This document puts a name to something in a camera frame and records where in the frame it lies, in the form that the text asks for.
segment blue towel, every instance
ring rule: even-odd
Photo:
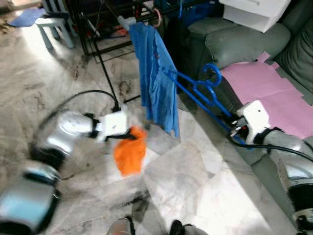
[[[141,105],[147,109],[147,119],[179,136],[176,85],[164,69],[177,71],[162,38],[152,26],[143,23],[130,27],[137,59],[139,60]]]
[[[14,27],[29,27],[32,26],[43,13],[45,13],[45,9],[43,8],[29,8],[24,10],[20,16],[8,24]]]

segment white box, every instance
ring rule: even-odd
[[[283,15],[291,0],[220,0],[223,18],[265,33]]]

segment pink mat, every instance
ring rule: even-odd
[[[302,139],[313,135],[313,107],[302,99],[302,94],[275,69],[268,65],[263,52],[257,62],[239,62],[222,69],[239,100],[246,104],[260,100],[269,115],[272,127]]]

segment orange cloth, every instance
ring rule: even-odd
[[[131,127],[136,140],[122,140],[114,149],[117,168],[123,176],[141,172],[141,160],[146,155],[146,133],[139,127]]]

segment stool leg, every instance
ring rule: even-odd
[[[41,36],[42,36],[42,38],[43,38],[43,40],[44,40],[45,47],[46,47],[47,49],[52,49],[53,46],[52,46],[52,44],[51,44],[49,38],[47,37],[47,35],[46,35],[45,31],[44,31],[44,28],[41,27],[41,26],[38,26],[38,28],[39,28],[40,34],[41,34]]]
[[[50,27],[50,30],[55,39],[60,39],[60,35],[55,27]]]
[[[72,42],[72,39],[69,36],[69,33],[68,33],[67,29],[65,28],[65,25],[63,24],[60,27],[61,27],[61,31],[63,33],[63,38],[65,40],[65,43],[67,44],[67,47],[68,48],[73,48],[74,44]]]
[[[73,37],[77,37],[78,34],[77,34],[77,33],[75,32],[75,30],[73,29],[73,21],[72,21],[72,19],[69,18],[69,19],[67,20],[67,23],[68,23],[68,25],[69,25],[69,28],[70,28],[70,31],[71,31]]]

